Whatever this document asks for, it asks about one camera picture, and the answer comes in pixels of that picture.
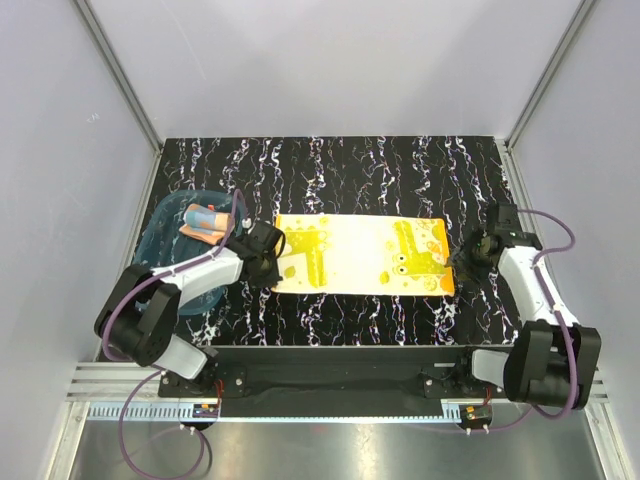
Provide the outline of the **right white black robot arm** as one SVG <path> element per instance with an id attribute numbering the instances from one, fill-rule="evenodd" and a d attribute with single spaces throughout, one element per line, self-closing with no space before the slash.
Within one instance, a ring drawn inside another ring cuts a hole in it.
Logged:
<path id="1" fill-rule="evenodd" d="M 499 274 L 521 320 L 509 351 L 478 347 L 466 354 L 453 374 L 460 393 L 476 396 L 490 384 L 547 418 L 586 406 L 602 340 L 579 323 L 549 274 L 546 256 L 567 249 L 546 249 L 534 233 L 480 229 L 450 256 L 448 265 L 466 280 Z"/>

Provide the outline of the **orange polka dot towel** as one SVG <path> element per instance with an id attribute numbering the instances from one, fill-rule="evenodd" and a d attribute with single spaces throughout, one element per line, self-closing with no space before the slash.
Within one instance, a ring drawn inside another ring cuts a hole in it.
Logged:
<path id="1" fill-rule="evenodd" d="M 230 213 L 217 210 L 212 204 L 203 206 L 192 203 L 183 214 L 183 225 L 179 232 L 206 244 L 216 245 L 234 226 L 234 217 Z"/>

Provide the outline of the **blue transparent plastic bin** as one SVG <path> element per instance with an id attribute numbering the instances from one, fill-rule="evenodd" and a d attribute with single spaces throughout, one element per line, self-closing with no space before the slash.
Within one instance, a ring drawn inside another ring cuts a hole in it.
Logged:
<path id="1" fill-rule="evenodd" d="M 192 204 L 212 204 L 230 213 L 235 226 L 216 245 L 189 238 L 179 232 L 183 214 Z M 242 260 L 232 252 L 233 242 L 243 233 L 247 217 L 244 198 L 209 190 L 179 190 L 156 207 L 137 247 L 133 262 L 152 270 L 167 271 L 163 279 L 180 290 L 178 313 L 203 314 L 213 309 L 227 286 L 239 281 Z"/>

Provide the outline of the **yellow cream towel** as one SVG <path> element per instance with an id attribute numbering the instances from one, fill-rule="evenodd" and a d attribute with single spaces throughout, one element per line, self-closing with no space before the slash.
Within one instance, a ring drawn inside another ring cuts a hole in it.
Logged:
<path id="1" fill-rule="evenodd" d="M 441 297 L 455 293 L 445 221 L 283 214 L 280 294 Z"/>

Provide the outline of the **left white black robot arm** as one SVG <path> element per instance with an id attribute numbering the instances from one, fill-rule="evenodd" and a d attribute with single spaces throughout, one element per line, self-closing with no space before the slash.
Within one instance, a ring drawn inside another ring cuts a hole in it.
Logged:
<path id="1" fill-rule="evenodd" d="M 258 221 L 190 260 L 158 269 L 130 265 L 94 324 L 104 355 L 172 372 L 193 395 L 208 394 L 216 382 L 212 357 L 174 333 L 179 310 L 238 281 L 259 289 L 276 286 L 281 280 L 277 260 L 285 245 L 283 231 Z"/>

